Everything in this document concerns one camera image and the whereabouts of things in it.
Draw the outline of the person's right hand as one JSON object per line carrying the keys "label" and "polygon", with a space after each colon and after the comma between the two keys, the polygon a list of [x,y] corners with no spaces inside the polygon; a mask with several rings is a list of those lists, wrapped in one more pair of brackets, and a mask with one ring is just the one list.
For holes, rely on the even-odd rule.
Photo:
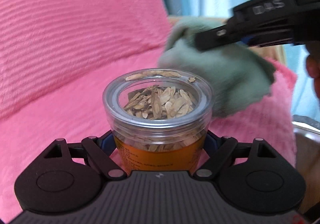
{"label": "person's right hand", "polygon": [[319,42],[313,41],[306,43],[306,49],[309,55],[306,59],[306,69],[309,76],[313,79],[314,90],[317,98],[320,96],[320,79],[319,79]]}

